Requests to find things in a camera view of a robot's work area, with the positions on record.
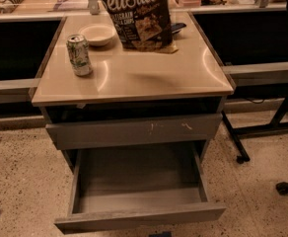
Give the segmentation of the green white soda can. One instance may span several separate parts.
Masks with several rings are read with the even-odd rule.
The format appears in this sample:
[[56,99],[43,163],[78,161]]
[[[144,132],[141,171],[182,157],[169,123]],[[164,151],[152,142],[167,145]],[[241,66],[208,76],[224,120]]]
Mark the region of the green white soda can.
[[67,38],[67,50],[73,71],[77,76],[87,76],[93,72],[88,50],[89,44],[83,35]]

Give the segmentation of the brown sea salt chip bag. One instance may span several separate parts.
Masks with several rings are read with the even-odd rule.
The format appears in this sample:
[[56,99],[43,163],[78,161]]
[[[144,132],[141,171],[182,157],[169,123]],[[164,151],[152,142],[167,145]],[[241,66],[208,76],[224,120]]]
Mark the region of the brown sea salt chip bag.
[[125,50],[174,53],[168,0],[101,0]]

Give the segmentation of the black table leg with caster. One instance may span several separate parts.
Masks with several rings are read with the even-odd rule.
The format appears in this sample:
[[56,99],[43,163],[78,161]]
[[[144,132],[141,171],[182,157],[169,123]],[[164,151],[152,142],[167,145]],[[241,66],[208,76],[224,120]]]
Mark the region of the black table leg with caster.
[[246,149],[244,148],[240,138],[237,136],[235,130],[233,129],[231,123],[229,122],[225,112],[222,112],[223,123],[225,124],[226,128],[228,129],[232,140],[234,141],[237,149],[239,150],[239,155],[237,156],[237,162],[239,164],[243,164],[245,162],[249,162],[251,160],[250,156],[248,155]]

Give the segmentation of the black chair base caster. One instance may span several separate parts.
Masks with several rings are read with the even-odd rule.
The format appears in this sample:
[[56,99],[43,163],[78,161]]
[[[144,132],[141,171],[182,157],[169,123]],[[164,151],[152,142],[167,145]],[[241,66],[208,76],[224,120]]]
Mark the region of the black chair base caster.
[[287,182],[281,182],[278,183],[275,186],[276,190],[278,191],[278,193],[282,196],[287,195],[288,194],[288,183]]

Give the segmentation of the white ceramic bowl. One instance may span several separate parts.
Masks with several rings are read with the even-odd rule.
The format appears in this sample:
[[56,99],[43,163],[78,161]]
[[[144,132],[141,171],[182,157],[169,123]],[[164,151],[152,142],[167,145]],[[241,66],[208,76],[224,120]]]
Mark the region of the white ceramic bowl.
[[90,24],[79,30],[90,46],[105,46],[113,40],[116,31],[109,24]]

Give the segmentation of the open grey middle drawer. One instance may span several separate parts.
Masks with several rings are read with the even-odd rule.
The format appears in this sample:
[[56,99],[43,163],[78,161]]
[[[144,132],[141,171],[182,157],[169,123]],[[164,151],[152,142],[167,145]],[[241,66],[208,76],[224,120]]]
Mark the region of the open grey middle drawer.
[[191,142],[80,150],[64,234],[218,219],[226,205],[211,200]]

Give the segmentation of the closed grey top drawer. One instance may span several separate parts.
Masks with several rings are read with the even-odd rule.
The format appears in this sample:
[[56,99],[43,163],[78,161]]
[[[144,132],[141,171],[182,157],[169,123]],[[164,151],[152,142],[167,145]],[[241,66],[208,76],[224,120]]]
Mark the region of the closed grey top drawer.
[[127,118],[48,124],[59,150],[207,140],[220,124],[220,114]]

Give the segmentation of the grey drawer cabinet with counter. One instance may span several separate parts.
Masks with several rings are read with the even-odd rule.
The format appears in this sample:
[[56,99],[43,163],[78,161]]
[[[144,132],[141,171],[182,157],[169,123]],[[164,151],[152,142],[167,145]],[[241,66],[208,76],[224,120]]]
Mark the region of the grey drawer cabinet with counter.
[[[220,114],[233,83],[211,53],[187,12],[173,19],[186,24],[173,54],[123,50],[120,41],[92,48],[94,71],[73,73],[66,39],[105,15],[68,16],[32,98],[47,124]],[[212,139],[191,141],[203,156]],[[60,150],[68,165],[81,149]]]

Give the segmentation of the black coiled tool on bench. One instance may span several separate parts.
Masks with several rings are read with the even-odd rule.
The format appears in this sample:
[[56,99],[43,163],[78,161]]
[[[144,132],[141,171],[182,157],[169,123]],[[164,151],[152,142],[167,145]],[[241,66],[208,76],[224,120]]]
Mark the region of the black coiled tool on bench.
[[12,13],[24,0],[5,0],[0,5],[0,14]]

